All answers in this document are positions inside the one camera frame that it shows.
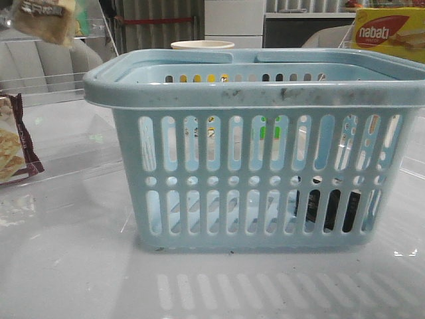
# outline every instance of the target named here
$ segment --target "corrugated wall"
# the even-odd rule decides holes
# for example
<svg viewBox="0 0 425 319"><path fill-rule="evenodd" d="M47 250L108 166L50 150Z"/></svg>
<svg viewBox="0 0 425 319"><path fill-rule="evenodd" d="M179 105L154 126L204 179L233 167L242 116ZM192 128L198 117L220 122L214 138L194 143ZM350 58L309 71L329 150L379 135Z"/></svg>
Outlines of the corrugated wall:
<svg viewBox="0 0 425 319"><path fill-rule="evenodd" d="M203 0L117 0L117 12L126 20L197 17L196 38L204 37ZM116 28L121 53L137 49L170 48L175 41L193 39L190 22L158 25L125 25Z"/></svg>

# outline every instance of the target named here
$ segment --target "red stripe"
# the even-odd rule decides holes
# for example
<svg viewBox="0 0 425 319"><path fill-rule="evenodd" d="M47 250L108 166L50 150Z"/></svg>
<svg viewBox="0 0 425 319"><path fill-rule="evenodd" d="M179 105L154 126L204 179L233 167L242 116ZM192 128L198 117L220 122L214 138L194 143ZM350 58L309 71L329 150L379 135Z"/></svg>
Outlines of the red stripe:
<svg viewBox="0 0 425 319"><path fill-rule="evenodd" d="M192 22L193 18L171 18L171 19L144 19L144 20L124 20L126 25L159 25L162 23L182 23Z"/></svg>

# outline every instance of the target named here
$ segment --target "yellow box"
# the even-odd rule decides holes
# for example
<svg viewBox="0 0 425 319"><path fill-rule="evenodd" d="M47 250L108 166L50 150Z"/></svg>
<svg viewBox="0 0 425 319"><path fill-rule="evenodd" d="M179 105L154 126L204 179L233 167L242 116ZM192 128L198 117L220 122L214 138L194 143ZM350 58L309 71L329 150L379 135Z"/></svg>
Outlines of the yellow box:
<svg viewBox="0 0 425 319"><path fill-rule="evenodd" d="M425 9L358 9L351 48L425 63Z"/></svg>

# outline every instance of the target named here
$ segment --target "cracker package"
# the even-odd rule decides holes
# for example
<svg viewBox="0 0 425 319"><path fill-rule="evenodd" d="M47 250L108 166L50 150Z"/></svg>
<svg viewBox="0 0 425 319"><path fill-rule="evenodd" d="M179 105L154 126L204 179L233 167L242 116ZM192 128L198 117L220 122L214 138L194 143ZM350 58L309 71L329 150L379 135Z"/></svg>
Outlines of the cracker package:
<svg viewBox="0 0 425 319"><path fill-rule="evenodd" d="M425 9L358 9L351 48L425 63Z"/></svg>
<svg viewBox="0 0 425 319"><path fill-rule="evenodd" d="M46 42L72 46L75 0L15 0L13 27Z"/></svg>
<svg viewBox="0 0 425 319"><path fill-rule="evenodd" d="M21 95L0 95L0 185L44 171L23 124Z"/></svg>

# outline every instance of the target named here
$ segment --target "light blue basket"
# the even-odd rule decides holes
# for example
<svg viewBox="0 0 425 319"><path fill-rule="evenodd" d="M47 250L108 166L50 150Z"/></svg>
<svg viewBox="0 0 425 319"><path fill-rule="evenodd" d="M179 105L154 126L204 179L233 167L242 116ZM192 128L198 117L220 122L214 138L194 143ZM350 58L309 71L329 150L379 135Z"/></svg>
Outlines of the light blue basket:
<svg viewBox="0 0 425 319"><path fill-rule="evenodd" d="M145 50L84 82L113 109L142 239L231 248L366 243L424 79L367 51Z"/></svg>

